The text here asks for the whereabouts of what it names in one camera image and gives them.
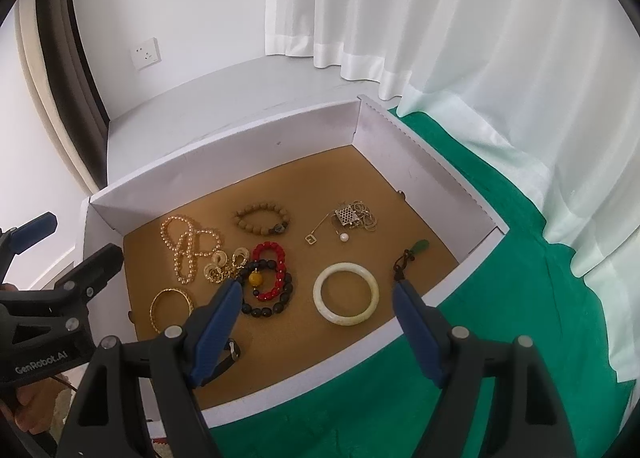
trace jewelry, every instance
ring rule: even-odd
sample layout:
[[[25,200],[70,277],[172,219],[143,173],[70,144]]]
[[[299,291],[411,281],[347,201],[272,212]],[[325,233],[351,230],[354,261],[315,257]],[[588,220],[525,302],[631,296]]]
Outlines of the jewelry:
[[[169,224],[174,220],[185,222],[187,224],[187,231],[180,235],[178,242],[175,245],[167,231]],[[213,236],[216,241],[216,245],[212,250],[207,252],[195,252],[196,236],[201,236],[203,234],[210,234]],[[174,273],[178,283],[182,285],[189,284],[195,279],[197,272],[196,258],[208,258],[209,256],[212,256],[222,245],[220,235],[215,229],[197,229],[193,220],[182,215],[169,216],[164,222],[162,222],[162,226],[160,227],[160,236],[162,236],[164,244],[174,252]],[[187,276],[182,275],[180,272],[182,269],[182,260],[184,258],[187,259],[189,264],[189,272]]]
[[[265,250],[273,250],[276,253],[278,260],[267,261],[260,259],[260,255]],[[280,293],[284,285],[284,278],[287,274],[284,257],[284,249],[276,242],[264,242],[254,248],[253,258],[254,261],[258,262],[258,267],[254,268],[251,274],[249,274],[249,284],[254,288],[254,295],[258,298],[258,301],[270,301]],[[258,291],[258,288],[262,285],[264,279],[262,278],[260,270],[265,268],[276,271],[276,281],[270,292],[261,294],[260,291]]]
[[[242,218],[254,211],[273,211],[280,216],[280,222],[276,223],[272,228],[261,227],[260,225],[254,225],[252,223],[245,222]],[[262,202],[253,205],[248,205],[244,209],[240,209],[234,213],[234,222],[241,229],[252,232],[253,234],[260,234],[261,236],[269,236],[273,234],[282,234],[289,225],[290,218],[289,212],[281,205],[274,202]]]
[[[189,295],[185,291],[180,290],[179,288],[165,288],[164,290],[161,290],[154,297],[154,300],[151,302],[151,307],[149,308],[149,319],[151,319],[151,326],[153,327],[153,329],[157,333],[160,333],[161,330],[159,330],[158,326],[156,325],[156,316],[155,316],[155,314],[156,314],[156,302],[158,301],[158,298],[162,294],[165,294],[166,292],[177,292],[178,294],[180,294],[187,301],[187,305],[189,305],[189,315],[191,315],[191,313],[193,313],[193,303],[191,301],[191,298],[189,297]]]
[[[329,216],[331,216],[332,224],[334,220],[337,220],[341,226],[349,229],[364,228],[367,231],[374,231],[376,230],[376,225],[378,224],[378,220],[371,213],[369,208],[361,201],[356,200],[349,205],[343,205],[334,211],[328,212],[326,216],[322,218],[322,220],[320,220],[320,223],[318,223],[318,225],[316,225],[316,227],[308,235],[305,236],[305,241],[309,245],[313,245],[318,241],[318,239],[314,236],[314,233]],[[340,233],[336,230],[335,233],[338,234],[340,241],[349,241],[349,235],[346,232]]]
[[[254,308],[249,303],[247,303],[244,298],[242,299],[242,313],[251,315],[253,317],[271,317],[273,313],[282,313],[287,303],[289,303],[289,299],[291,298],[291,293],[293,292],[293,278],[289,272],[286,271],[286,267],[284,267],[284,250],[282,247],[274,242],[264,242],[263,244],[258,245],[254,249],[254,254],[260,256],[261,252],[267,249],[273,249],[276,251],[278,255],[278,261],[275,260],[258,260],[254,258],[253,261],[249,262],[244,269],[242,269],[238,273],[238,281],[244,286],[245,281],[249,281],[249,284],[254,286],[253,294],[260,301],[270,301],[273,300],[276,296],[280,295],[278,298],[278,302],[273,305],[273,309],[269,307],[263,308]],[[258,287],[262,284],[262,275],[260,274],[261,270],[265,269],[275,270],[276,271],[276,282],[274,287],[269,292],[265,292],[261,294],[258,290]],[[252,276],[259,276],[259,284],[256,286],[257,281],[251,279]]]
[[[353,317],[344,317],[333,313],[326,307],[324,301],[322,301],[322,285],[326,281],[326,278],[328,278],[332,274],[335,274],[336,272],[353,272],[354,274],[359,275],[361,278],[367,281],[367,284],[369,285],[369,288],[371,290],[371,303],[369,303],[367,309],[361,314],[355,315]],[[376,278],[374,278],[372,273],[370,273],[366,268],[360,266],[359,264],[332,264],[320,273],[320,275],[316,279],[316,282],[314,283],[314,303],[320,315],[322,315],[322,317],[327,319],[329,322],[339,324],[340,326],[354,326],[356,324],[360,324],[363,321],[366,321],[376,310],[379,300],[380,291],[378,289],[378,282],[376,281]]]
[[[402,281],[404,279],[404,270],[409,261],[415,259],[415,255],[429,248],[428,240],[418,240],[411,248],[406,248],[396,262],[394,263],[394,281]]]
[[[231,262],[228,260],[226,252],[218,250],[213,253],[211,263],[204,267],[204,277],[215,284],[220,284],[225,279],[236,276],[248,261],[249,250],[247,248],[236,248]]]

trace human hand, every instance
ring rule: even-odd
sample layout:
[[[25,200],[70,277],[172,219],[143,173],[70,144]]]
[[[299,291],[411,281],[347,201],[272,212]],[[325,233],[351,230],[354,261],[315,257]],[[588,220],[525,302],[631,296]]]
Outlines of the human hand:
[[[2,289],[17,290],[12,284],[4,284]],[[56,399],[63,389],[64,386],[53,378],[45,378],[39,382],[21,386],[15,391],[15,396],[20,403],[15,413],[12,413],[2,402],[0,402],[0,411],[7,420],[14,421],[20,430],[31,434],[41,433],[51,427]]]

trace cork board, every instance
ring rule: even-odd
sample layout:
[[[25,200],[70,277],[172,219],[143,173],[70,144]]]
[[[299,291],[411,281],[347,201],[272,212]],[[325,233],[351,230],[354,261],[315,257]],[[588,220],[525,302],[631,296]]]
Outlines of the cork board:
[[[212,161],[223,164],[224,161]],[[348,231],[350,239],[340,241],[331,223],[317,231],[318,242],[309,246],[305,236],[341,202],[363,201],[376,216],[374,232],[364,229]],[[234,223],[234,211],[256,202],[274,201],[289,210],[291,223],[279,236],[263,238],[241,231]],[[294,291],[286,310],[270,318],[253,318],[240,314],[232,337],[242,349],[242,357],[233,367],[204,388],[196,390],[202,409],[241,398],[285,378],[291,377],[371,333],[393,318],[391,305],[392,265],[406,248],[417,240],[427,239],[428,250],[410,265],[406,275],[420,294],[425,294],[456,266],[447,247],[429,226],[404,202],[402,197],[353,147],[332,149],[281,165],[264,173],[203,196],[177,208],[201,228],[217,228],[223,237],[223,249],[231,255],[237,247],[252,250],[265,240],[278,242],[286,251],[287,270],[293,276]],[[125,272],[132,318],[139,340],[153,338],[149,306],[155,295],[167,287],[180,288],[173,272],[172,252],[160,237],[165,216],[157,218],[124,238]],[[254,224],[273,225],[273,212],[255,212],[247,216]],[[173,222],[169,234],[176,240],[185,225]],[[210,248],[203,237],[201,250]],[[264,256],[270,259],[271,253]],[[316,310],[312,289],[316,277],[330,264],[350,261],[367,268],[378,281],[380,302],[369,320],[357,326],[342,327],[326,321]],[[207,304],[217,285],[204,278],[206,258],[198,260],[195,282],[181,287],[196,306]],[[274,273],[264,272],[263,290],[270,290]],[[341,315],[362,312],[370,301],[367,284],[356,275],[331,276],[322,295],[327,306]],[[244,298],[258,305],[245,285]],[[259,303],[260,306],[272,306]],[[158,303],[159,327],[181,324],[188,313],[178,294],[167,294]]]

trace gold bracelet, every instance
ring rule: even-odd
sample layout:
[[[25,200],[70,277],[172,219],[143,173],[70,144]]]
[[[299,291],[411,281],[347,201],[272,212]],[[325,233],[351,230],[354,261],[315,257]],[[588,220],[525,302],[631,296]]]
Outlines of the gold bracelet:
[[[177,292],[178,294],[180,294],[183,298],[185,298],[187,300],[187,304],[189,305],[189,315],[191,315],[191,313],[193,313],[193,302],[191,301],[191,298],[187,295],[187,293],[185,291],[180,290],[179,288],[165,288],[164,290],[161,290],[154,297],[154,300],[151,302],[151,308],[149,308],[149,319],[151,319],[151,326],[154,328],[154,330],[157,333],[161,333],[161,332],[158,329],[158,326],[156,326],[156,320],[154,318],[154,313],[155,313],[155,308],[156,308],[156,301],[158,301],[158,298],[162,294],[164,294],[165,292]]]
[[[179,220],[187,224],[187,231],[183,232],[178,241],[174,244],[172,239],[169,236],[168,227],[171,222],[174,220]],[[196,252],[196,241],[199,240],[199,237],[203,234],[210,234],[213,236],[213,239],[216,241],[216,244],[213,246],[211,250],[205,252]],[[169,216],[167,219],[162,222],[162,226],[160,227],[160,236],[164,241],[164,244],[169,247],[174,253],[174,274],[178,283],[181,285],[190,284],[196,278],[197,272],[197,258],[208,258],[212,256],[221,246],[222,240],[220,239],[220,234],[216,231],[216,229],[197,229],[195,222],[191,218],[187,218],[187,216],[182,215],[174,215]],[[182,264],[184,260],[187,261],[189,265],[188,274],[184,276],[181,273]]]

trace white cardboard box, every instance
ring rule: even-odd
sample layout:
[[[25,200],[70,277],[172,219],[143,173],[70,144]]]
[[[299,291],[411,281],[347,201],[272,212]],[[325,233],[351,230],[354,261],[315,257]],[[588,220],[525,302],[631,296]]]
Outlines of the white cardboard box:
[[[76,262],[107,243],[201,196],[333,148],[353,145],[444,242],[459,265],[424,295],[437,306],[478,268],[508,231],[465,178],[400,120],[366,96],[275,115],[214,134],[148,164],[87,199]],[[224,160],[224,164],[214,161]],[[124,270],[89,303],[96,343],[136,340]],[[249,396],[206,409],[209,427],[228,424],[306,393],[364,361],[401,335],[396,319],[333,357]],[[152,438],[164,436],[158,406],[143,383]]]

